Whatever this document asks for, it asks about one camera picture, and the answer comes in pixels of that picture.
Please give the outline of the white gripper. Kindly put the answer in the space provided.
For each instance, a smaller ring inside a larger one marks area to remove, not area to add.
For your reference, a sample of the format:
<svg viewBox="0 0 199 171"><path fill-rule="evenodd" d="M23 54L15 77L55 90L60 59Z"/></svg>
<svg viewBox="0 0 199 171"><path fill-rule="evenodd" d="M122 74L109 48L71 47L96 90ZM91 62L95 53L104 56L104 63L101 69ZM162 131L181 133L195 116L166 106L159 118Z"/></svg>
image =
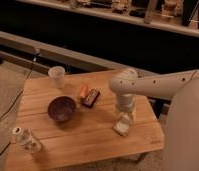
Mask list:
<svg viewBox="0 0 199 171"><path fill-rule="evenodd" d="M118 114L116 119L117 123L122 120L122 117L125 115L124 113L128 113L130 125L135 123L136 114L133 113L135 111L133 94L117 94L115 108L116 112L120 113Z"/></svg>

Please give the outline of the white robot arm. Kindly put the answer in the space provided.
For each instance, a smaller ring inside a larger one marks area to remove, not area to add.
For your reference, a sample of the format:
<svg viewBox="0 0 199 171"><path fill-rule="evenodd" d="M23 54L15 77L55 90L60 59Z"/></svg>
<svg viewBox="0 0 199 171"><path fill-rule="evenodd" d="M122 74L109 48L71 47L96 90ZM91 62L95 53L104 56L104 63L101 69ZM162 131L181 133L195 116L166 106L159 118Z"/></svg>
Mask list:
<svg viewBox="0 0 199 171"><path fill-rule="evenodd" d="M199 171L199 69L139 78L128 68L109 88L119 112L134 108L133 94L170 100L161 171Z"/></svg>

